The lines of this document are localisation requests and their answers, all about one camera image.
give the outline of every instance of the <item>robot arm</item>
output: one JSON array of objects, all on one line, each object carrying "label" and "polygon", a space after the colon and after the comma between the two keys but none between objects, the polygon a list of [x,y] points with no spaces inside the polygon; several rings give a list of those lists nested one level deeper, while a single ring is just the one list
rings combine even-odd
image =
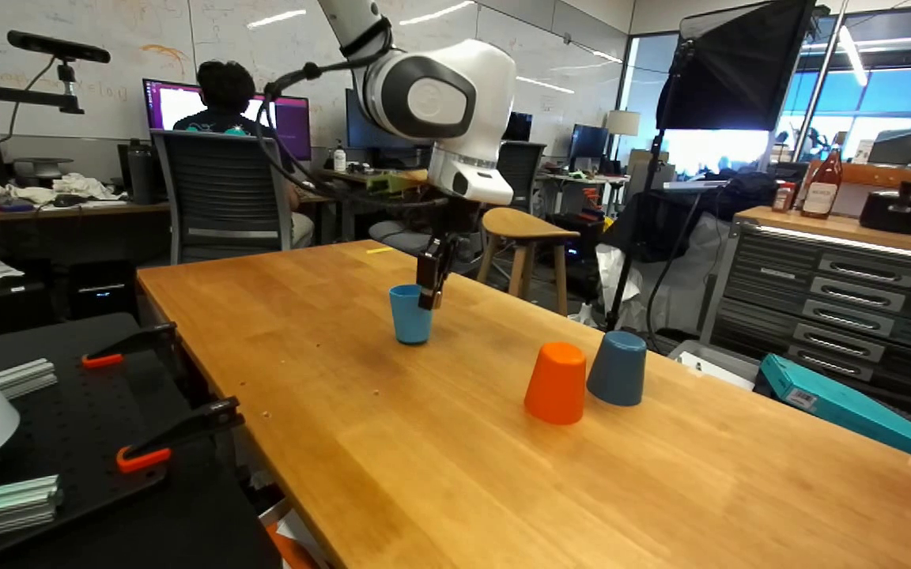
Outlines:
[{"label": "robot arm", "polygon": [[496,172],[498,135],[513,108],[516,61],[484,41],[404,54],[392,46],[389,18],[370,3],[320,0],[337,52],[361,61],[355,92],[382,129],[434,142],[430,184],[467,202],[513,202]]}]

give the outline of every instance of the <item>black chair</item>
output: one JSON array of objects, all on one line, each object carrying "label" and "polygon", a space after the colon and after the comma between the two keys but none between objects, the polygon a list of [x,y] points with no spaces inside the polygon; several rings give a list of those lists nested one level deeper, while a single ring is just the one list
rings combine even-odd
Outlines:
[{"label": "black chair", "polygon": [[545,147],[507,140],[496,154],[496,172],[513,188],[513,208],[530,205],[530,184],[539,168]]},{"label": "black chair", "polygon": [[293,247],[282,181],[254,135],[153,134],[153,148],[169,202],[169,262]]}]

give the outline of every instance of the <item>dark blue cup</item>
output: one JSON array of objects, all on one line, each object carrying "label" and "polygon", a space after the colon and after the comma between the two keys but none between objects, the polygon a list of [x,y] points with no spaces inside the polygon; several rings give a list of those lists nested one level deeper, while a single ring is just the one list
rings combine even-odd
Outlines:
[{"label": "dark blue cup", "polygon": [[396,330],[399,344],[428,344],[428,337],[430,337],[430,313],[434,310],[419,310],[416,299],[419,299],[416,285],[396,285],[389,292],[392,330]]},{"label": "dark blue cup", "polygon": [[587,370],[587,391],[611,406],[639,406],[646,390],[646,341],[631,332],[607,332]]}]

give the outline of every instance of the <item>person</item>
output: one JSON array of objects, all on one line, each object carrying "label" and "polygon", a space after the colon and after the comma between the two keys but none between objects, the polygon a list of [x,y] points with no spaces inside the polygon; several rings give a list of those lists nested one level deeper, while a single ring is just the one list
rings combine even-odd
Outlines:
[{"label": "person", "polygon": [[[199,97],[205,110],[189,114],[175,123],[175,129],[185,134],[227,134],[227,135],[276,135],[269,128],[244,117],[248,97],[257,96],[257,80],[241,64],[227,61],[205,61],[195,70]],[[286,205],[291,215],[291,247],[313,244],[313,220],[298,212],[302,192],[277,176],[277,200]]]}]

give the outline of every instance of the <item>whiteboard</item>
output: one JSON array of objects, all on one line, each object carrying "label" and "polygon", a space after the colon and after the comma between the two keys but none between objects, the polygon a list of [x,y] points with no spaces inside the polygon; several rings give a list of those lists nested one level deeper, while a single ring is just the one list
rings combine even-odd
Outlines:
[{"label": "whiteboard", "polygon": [[[595,61],[545,27],[467,0],[380,0],[376,5],[392,18],[396,45],[404,52],[480,37],[507,52],[520,76],[569,85],[573,96],[516,81],[513,108],[534,114],[530,140],[546,142],[553,154],[569,123],[597,123],[612,108],[621,64]],[[285,10],[302,10],[302,17],[248,27]],[[8,89],[22,89],[47,64],[47,54],[8,46],[8,27],[111,52],[111,64],[77,61],[77,96],[85,114],[24,104],[16,123],[24,135],[143,140],[143,80],[191,81],[202,61],[238,61],[257,85],[305,61],[341,61],[317,0],[0,0],[0,85]],[[311,97],[317,148],[345,140],[349,85],[349,74],[330,74],[286,89],[286,96]],[[33,89],[62,92],[52,70]],[[12,104],[0,102],[0,134],[5,134],[8,110]]]}]

